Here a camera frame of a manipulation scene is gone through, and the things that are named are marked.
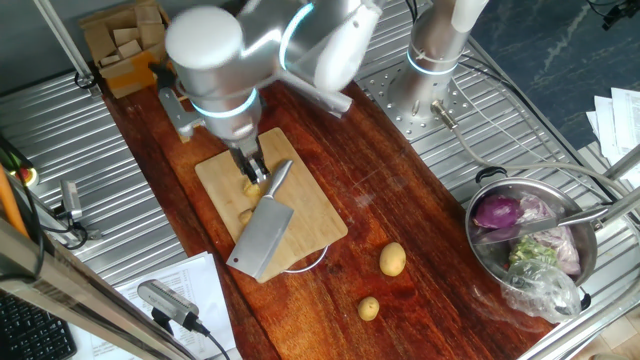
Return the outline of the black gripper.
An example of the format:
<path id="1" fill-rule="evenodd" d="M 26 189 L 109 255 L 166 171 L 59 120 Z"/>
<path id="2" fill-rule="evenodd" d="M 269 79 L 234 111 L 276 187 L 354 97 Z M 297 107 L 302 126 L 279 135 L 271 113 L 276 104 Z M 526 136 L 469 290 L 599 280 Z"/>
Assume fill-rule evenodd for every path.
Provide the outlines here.
<path id="1" fill-rule="evenodd" d="M 236 165 L 252 184 L 269 178 L 270 172 L 264 164 L 261 145 L 257 138 L 231 141 L 228 147 Z"/>

